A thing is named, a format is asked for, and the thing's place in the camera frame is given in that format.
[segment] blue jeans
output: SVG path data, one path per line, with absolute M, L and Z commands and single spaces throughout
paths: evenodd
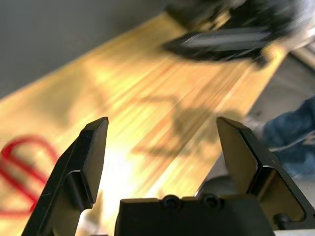
M 315 179 L 315 96 L 267 122 L 261 141 L 293 179 Z

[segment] screw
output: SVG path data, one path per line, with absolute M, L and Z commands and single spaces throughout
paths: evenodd
M 219 210 L 221 208 L 220 198 L 218 198 L 214 194 L 204 195 L 202 198 L 202 201 L 204 205 L 206 205 L 206 207 L 208 208 L 215 209 L 215 210 Z
M 291 222 L 289 216 L 286 213 L 278 213 L 274 215 L 274 223 L 278 226 L 280 230 L 284 230 L 284 223 Z
M 181 208 L 182 201 L 174 195 L 167 195 L 162 199 L 163 206 L 170 212 L 177 212 Z

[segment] red symbol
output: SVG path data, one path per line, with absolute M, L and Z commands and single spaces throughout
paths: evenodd
M 37 136 L 22 136 L 15 138 L 8 142 L 4 148 L 1 150 L 0 155 L 2 158 L 0 159 L 0 176 L 3 177 L 13 188 L 17 189 L 24 197 L 26 197 L 31 202 L 31 208 L 29 210 L 9 210 L 3 211 L 0 210 L 0 216 L 25 216 L 29 215 L 33 212 L 39 196 L 35 194 L 33 191 L 27 189 L 23 184 L 13 178 L 8 171 L 5 170 L 4 163 L 11 163 L 21 171 L 25 172 L 27 175 L 33 177 L 40 181 L 44 186 L 48 180 L 48 176 L 42 173 L 39 170 L 35 170 L 34 168 L 26 165 L 22 161 L 20 161 L 17 157 L 14 156 L 13 152 L 16 148 L 21 147 L 27 144 L 36 144 L 42 147 L 47 154 L 51 157 L 53 164 L 57 162 L 58 155 L 54 148 L 41 137 Z

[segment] blurred black object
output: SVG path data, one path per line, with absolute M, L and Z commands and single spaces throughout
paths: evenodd
M 263 49 L 274 40 L 296 30 L 297 0 L 247 0 L 235 8 L 224 0 L 196 0 L 173 3 L 166 12 L 187 30 L 184 36 L 168 42 L 165 49 L 187 59 L 229 61 L 251 58 L 264 66 Z M 229 20 L 212 30 L 216 19 L 228 11 Z M 206 32 L 198 31 L 210 23 Z
M 107 118 L 89 123 L 58 159 L 22 236 L 74 236 L 102 175 Z
M 315 229 L 315 210 L 252 131 L 226 118 L 217 124 L 239 194 L 121 200 L 115 236 L 274 236 L 274 230 Z M 81 212 L 96 201 L 107 125 L 106 118 L 88 124 L 60 157 L 23 236 L 75 235 Z

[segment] wooden board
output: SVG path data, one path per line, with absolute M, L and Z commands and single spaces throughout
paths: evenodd
M 262 70 L 250 61 L 194 63 L 160 48 L 182 33 L 162 14 L 2 99 L 0 147 L 35 133 L 61 154 L 85 124 L 108 116 L 98 204 L 84 215 L 110 234 L 122 198 L 193 195 L 221 152 L 216 117 L 241 120 L 285 53 L 268 48 L 272 62 Z M 51 171 L 35 149 L 20 152 Z M 1 207 L 20 207 L 0 183 Z M 0 219 L 0 235 L 20 234 L 27 219 Z

